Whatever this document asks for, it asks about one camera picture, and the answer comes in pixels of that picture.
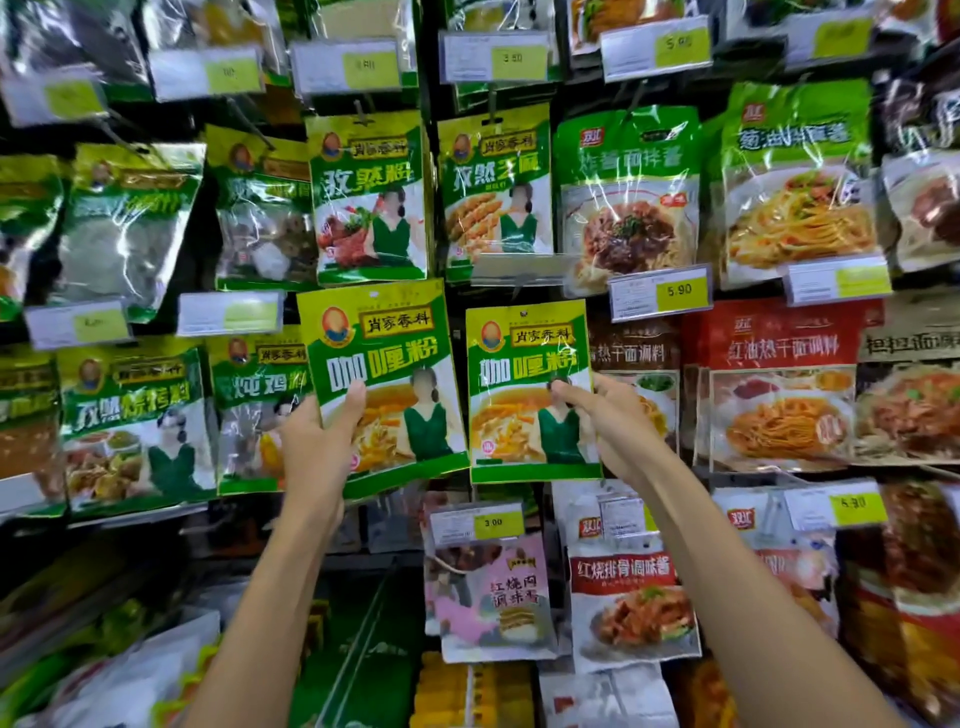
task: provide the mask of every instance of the person's left hand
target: person's left hand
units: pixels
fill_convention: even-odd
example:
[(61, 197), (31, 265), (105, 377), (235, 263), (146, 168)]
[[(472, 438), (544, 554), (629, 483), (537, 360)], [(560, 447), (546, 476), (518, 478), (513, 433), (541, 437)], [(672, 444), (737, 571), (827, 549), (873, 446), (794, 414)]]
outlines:
[(316, 395), (307, 397), (280, 428), (286, 498), (283, 510), (309, 520), (344, 516), (344, 483), (350, 475), (353, 431), (367, 405), (367, 387), (355, 379), (337, 417), (324, 428)]

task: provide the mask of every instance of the forearm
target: forearm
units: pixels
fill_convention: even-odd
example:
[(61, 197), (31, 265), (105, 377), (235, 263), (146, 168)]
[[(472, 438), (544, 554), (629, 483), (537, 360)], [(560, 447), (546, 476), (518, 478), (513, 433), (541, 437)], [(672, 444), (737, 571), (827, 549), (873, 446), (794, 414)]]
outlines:
[(676, 454), (663, 443), (644, 443), (635, 453), (632, 462), (639, 465), (631, 485), (660, 528), (744, 725), (902, 726), (860, 668), (743, 543)]
[(253, 571), (185, 728), (285, 726), (320, 564), (335, 520), (286, 510)]

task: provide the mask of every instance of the black hair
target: black hair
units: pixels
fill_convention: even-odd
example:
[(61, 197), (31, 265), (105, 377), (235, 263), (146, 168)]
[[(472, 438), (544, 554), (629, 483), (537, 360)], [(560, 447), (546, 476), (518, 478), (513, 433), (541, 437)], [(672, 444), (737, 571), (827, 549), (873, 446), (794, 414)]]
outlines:
[(171, 407), (166, 410), (159, 419), (156, 421), (156, 426), (158, 428), (163, 427), (163, 421), (168, 417), (176, 418), (174, 422), (177, 423), (177, 427), (180, 428), (180, 432), (177, 433), (177, 442), (181, 445), (186, 442), (186, 415), (180, 412), (176, 407)]
[(420, 367), (419, 369), (415, 369), (410, 375), (410, 386), (413, 386), (417, 377), (423, 374), (430, 377), (430, 383), (433, 385), (433, 392), (430, 393), (430, 399), (440, 401), (440, 392), (437, 391), (437, 373), (433, 371), (433, 367)]
[(293, 412), (297, 407), (300, 406), (300, 398), (297, 395), (283, 395), (279, 400), (276, 401), (274, 405), (274, 414), (280, 414), (280, 407), (284, 404), (290, 405), (290, 411)]
[(524, 182), (523, 184), (515, 184), (510, 188), (510, 197), (514, 197), (514, 190), (518, 187), (521, 187), (527, 193), (527, 204), (523, 206), (527, 212), (534, 211), (534, 186), (529, 182)]
[(553, 386), (553, 383), (554, 383), (555, 381), (561, 381), (561, 382), (563, 382), (564, 384), (569, 384), (569, 383), (570, 383), (570, 377), (567, 376), (567, 375), (553, 375), (552, 377), (550, 377), (550, 381), (548, 381), (548, 382), (546, 383), (546, 391), (547, 391), (547, 392), (553, 392), (553, 390), (550, 389), (550, 387)]
[(396, 194), (396, 198), (400, 202), (400, 209), (396, 211), (396, 214), (398, 214), (400, 217), (406, 217), (407, 208), (403, 206), (403, 203), (407, 201), (407, 193), (403, 191), (403, 187), (398, 187), (395, 184), (392, 184), (389, 187), (387, 187), (385, 190), (383, 190), (383, 192), (380, 193), (380, 196), (383, 197), (384, 200), (386, 200), (387, 195), (389, 195), (391, 192)]

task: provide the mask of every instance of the woman in green dress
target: woman in green dress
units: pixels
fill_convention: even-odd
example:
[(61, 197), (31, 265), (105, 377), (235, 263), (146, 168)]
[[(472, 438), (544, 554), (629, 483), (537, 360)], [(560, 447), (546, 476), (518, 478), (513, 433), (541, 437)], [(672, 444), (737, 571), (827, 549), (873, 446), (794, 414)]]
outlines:
[(580, 443), (590, 437), (589, 420), (581, 418), (573, 407), (553, 393), (550, 386), (558, 380), (570, 383), (564, 375), (554, 376), (547, 382), (550, 404), (537, 411), (528, 445), (533, 451), (542, 452), (548, 465), (586, 465)]
[(447, 437), (460, 431), (451, 407), (441, 402), (437, 373), (430, 367), (416, 369), (410, 377), (417, 402), (403, 410), (396, 451), (417, 462), (453, 454)]
[(366, 254), (376, 258), (380, 265), (395, 268), (414, 264), (410, 259), (410, 243), (413, 241), (416, 245), (417, 241), (406, 218), (407, 211), (403, 206), (406, 199), (403, 187), (391, 187), (380, 193), (378, 211), (364, 241)]
[(197, 451), (186, 442), (186, 415), (171, 407), (156, 421), (160, 444), (147, 448), (150, 481), (165, 496), (196, 495), (201, 487), (193, 479)]
[(537, 215), (533, 213), (534, 188), (529, 182), (510, 190), (510, 209), (500, 218), (503, 253), (532, 253), (537, 240)]

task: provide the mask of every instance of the green dress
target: green dress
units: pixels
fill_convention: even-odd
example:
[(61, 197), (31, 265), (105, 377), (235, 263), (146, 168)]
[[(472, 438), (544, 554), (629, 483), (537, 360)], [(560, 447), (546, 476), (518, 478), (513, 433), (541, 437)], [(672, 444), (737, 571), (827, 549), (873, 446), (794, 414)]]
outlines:
[(413, 407), (407, 407), (403, 410), (403, 422), (407, 425), (410, 450), (418, 463), (453, 454), (446, 443), (446, 410), (442, 404), (434, 405), (429, 420), (425, 420)]
[(532, 253), (534, 240), (537, 239), (537, 218), (527, 215), (519, 228), (510, 215), (500, 218), (500, 233), (503, 235), (501, 247), (504, 253)]
[(165, 496), (193, 494), (201, 490), (193, 479), (193, 468), (197, 460), (197, 452), (193, 446), (181, 446), (177, 457), (172, 460), (162, 449), (148, 448), (147, 459), (150, 461), (150, 479), (156, 489)]
[(400, 218), (396, 228), (390, 230), (381, 217), (373, 218), (373, 251), (380, 265), (413, 265), (407, 255), (410, 246), (410, 223)]
[(580, 443), (580, 415), (569, 410), (559, 423), (545, 407), (537, 413), (540, 423), (540, 446), (550, 465), (585, 465)]

